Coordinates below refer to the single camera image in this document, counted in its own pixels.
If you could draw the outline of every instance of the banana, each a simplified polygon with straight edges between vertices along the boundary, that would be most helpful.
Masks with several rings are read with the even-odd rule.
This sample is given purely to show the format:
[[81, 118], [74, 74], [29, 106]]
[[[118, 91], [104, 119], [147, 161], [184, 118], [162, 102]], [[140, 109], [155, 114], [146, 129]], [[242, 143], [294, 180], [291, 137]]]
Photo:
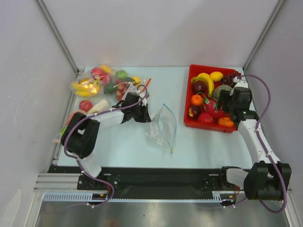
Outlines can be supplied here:
[[202, 81], [208, 86], [208, 96], [211, 97], [214, 91], [214, 82], [207, 73], [200, 73], [196, 77], [196, 81]]

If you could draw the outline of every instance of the cable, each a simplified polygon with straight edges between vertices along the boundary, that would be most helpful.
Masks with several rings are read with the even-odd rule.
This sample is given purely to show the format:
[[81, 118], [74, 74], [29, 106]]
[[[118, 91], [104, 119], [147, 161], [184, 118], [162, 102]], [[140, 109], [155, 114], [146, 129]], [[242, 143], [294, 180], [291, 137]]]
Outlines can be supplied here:
[[[131, 108], [131, 107], [134, 107], [134, 106], [140, 104], [140, 103], [147, 97], [148, 92], [147, 92], [147, 87], [146, 87], [145, 85], [143, 85], [143, 84], [139, 85], [138, 88], [137, 88], [137, 90], [139, 89], [139, 87], [144, 87], [144, 89], [146, 90], [146, 92], [145, 92], [144, 97], [141, 98], [138, 102], [136, 102], [136, 103], [134, 103], [134, 104], [131, 104], [131, 105], [128, 105], [128, 106], [125, 106], [125, 107], [119, 107], [119, 108], [116, 108], [116, 109], [105, 110], [105, 111], [102, 111], [102, 112], [97, 113], [97, 114], [93, 114], [93, 115], [90, 115], [90, 116], [86, 116], [86, 117], [84, 117], [82, 120], [80, 120], [79, 122], [77, 122], [77, 123], [75, 124], [75, 126], [71, 129], [70, 133], [66, 136], [66, 139], [65, 139], [65, 142], [64, 142], [64, 146], [63, 146], [63, 148], [64, 148], [63, 150], [64, 150], [65, 155], [66, 155], [67, 157], [74, 158], [74, 159], [77, 161], [77, 163], [78, 163], [80, 169], [82, 170], [82, 173], [84, 173], [86, 176], [88, 176], [89, 178], [91, 178], [91, 179], [93, 179], [93, 180], [95, 180], [95, 181], [104, 183], [104, 184], [106, 184], [107, 186], [109, 186], [109, 187], [112, 189], [112, 193], [111, 193], [111, 195], [110, 195], [109, 198], [107, 198], [105, 201], [101, 202], [100, 204], [92, 205], [92, 206], [91, 206], [92, 208], [102, 206], [103, 204], [107, 203], [110, 199], [112, 199], [113, 196], [114, 196], [114, 194], [115, 194], [115, 189], [114, 189], [114, 187], [113, 187], [113, 185], [112, 185], [111, 183], [109, 183], [109, 182], [107, 182], [107, 181], [103, 181], [103, 180], [97, 179], [97, 178], [93, 177], [92, 175], [90, 175], [89, 173], [87, 173], [87, 172], [84, 170], [84, 168], [83, 168], [83, 166], [81, 165], [81, 163], [80, 163], [80, 161], [78, 160], [78, 158], [77, 158], [76, 156], [74, 156], [74, 155], [70, 155], [70, 154], [67, 153], [66, 147], [67, 147], [68, 140], [70, 139], [72, 133], [79, 127], [79, 125], [81, 125], [81, 124], [82, 124], [84, 121], [86, 121], [87, 119], [90, 119], [90, 118], [92, 118], [92, 117], [99, 116], [99, 115], [102, 115], [102, 114], [110, 113], [110, 112], [113, 112], [113, 111], [125, 110], [125, 109]], [[70, 208], [70, 207], [75, 207], [75, 206], [78, 206], [78, 205], [87, 205], [87, 203], [76, 203], [76, 204], [73, 204], [73, 205], [70, 205], [70, 206], [67, 206], [67, 207], [64, 207], [64, 208], [55, 210], [55, 211], [53, 211], [53, 212], [51, 212], [51, 213], [56, 213], [56, 212], [59, 212], [59, 211], [68, 209], [68, 208]]]
[[267, 149], [267, 147], [265, 146], [264, 144], [264, 141], [263, 139], [261, 138], [260, 136], [260, 132], [258, 131], [258, 127], [261, 123], [261, 119], [264, 117], [265, 113], [267, 112], [268, 108], [269, 108], [269, 104], [270, 104], [270, 101], [271, 101], [271, 94], [270, 94], [270, 90], [269, 90], [269, 87], [268, 85], [265, 83], [264, 80], [262, 80], [260, 77], [257, 77], [255, 75], [242, 75], [242, 76], [239, 76], [238, 78], [242, 78], [242, 77], [253, 77], [253, 78], [256, 78], [257, 80], [261, 81], [262, 84], [265, 86], [266, 90], [267, 90], [267, 93], [268, 93], [268, 101], [267, 101], [267, 105], [263, 111], [263, 113], [261, 114], [259, 120], [257, 121], [256, 123], [256, 135], [257, 135], [257, 138], [259, 140], [259, 142], [261, 143], [265, 153], [266, 153], [266, 156], [268, 157], [268, 159], [270, 160], [271, 164], [273, 165], [274, 169], [276, 170], [276, 173], [278, 174], [278, 177], [280, 179], [280, 182], [281, 182], [281, 186], [282, 186], [282, 192], [283, 192], [283, 204], [282, 204], [282, 207], [279, 209], [279, 210], [272, 210], [271, 208], [269, 208], [262, 200], [260, 200], [261, 204], [270, 212], [272, 213], [280, 213], [280, 212], [283, 212], [286, 208], [286, 205], [287, 205], [287, 194], [286, 194], [286, 186], [285, 186], [285, 182], [283, 180], [283, 176], [281, 175], [277, 165], [275, 164], [273, 158], [271, 157], [271, 155], [269, 155], [269, 151]]

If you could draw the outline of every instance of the white radish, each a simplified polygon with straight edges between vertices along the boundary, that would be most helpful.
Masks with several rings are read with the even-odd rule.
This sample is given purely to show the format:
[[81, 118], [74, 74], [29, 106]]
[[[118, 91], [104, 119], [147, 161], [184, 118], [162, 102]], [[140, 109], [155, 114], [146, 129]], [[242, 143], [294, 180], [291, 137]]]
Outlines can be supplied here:
[[109, 102], [105, 99], [102, 99], [100, 102], [98, 102], [96, 105], [94, 105], [87, 113], [93, 114], [101, 112], [102, 110], [105, 110], [109, 107]]

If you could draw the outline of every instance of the wall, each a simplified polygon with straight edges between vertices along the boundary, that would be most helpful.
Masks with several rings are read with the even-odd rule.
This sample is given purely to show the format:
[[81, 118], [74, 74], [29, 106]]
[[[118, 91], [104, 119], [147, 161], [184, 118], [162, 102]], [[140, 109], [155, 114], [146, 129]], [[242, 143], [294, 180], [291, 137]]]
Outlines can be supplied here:
[[19, 227], [47, 168], [74, 73], [33, 0], [2, 0], [0, 21], [0, 216], [20, 189]]
[[[291, 186], [303, 210], [303, 1], [286, 1], [257, 52], [248, 74], [261, 76], [269, 85], [271, 106], [264, 117], [265, 134], [282, 162], [292, 167]], [[258, 112], [267, 103], [261, 83], [250, 80]]]
[[79, 68], [242, 66], [277, 0], [45, 0]]

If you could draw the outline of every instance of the ziplock bag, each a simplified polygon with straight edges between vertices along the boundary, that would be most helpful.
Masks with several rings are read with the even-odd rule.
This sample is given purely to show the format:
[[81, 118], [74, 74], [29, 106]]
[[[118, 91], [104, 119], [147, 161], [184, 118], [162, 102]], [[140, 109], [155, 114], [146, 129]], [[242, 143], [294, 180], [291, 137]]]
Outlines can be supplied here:
[[151, 118], [152, 121], [146, 123], [144, 127], [147, 141], [172, 153], [177, 131], [177, 120], [174, 113], [163, 104], [158, 112], [151, 115]]

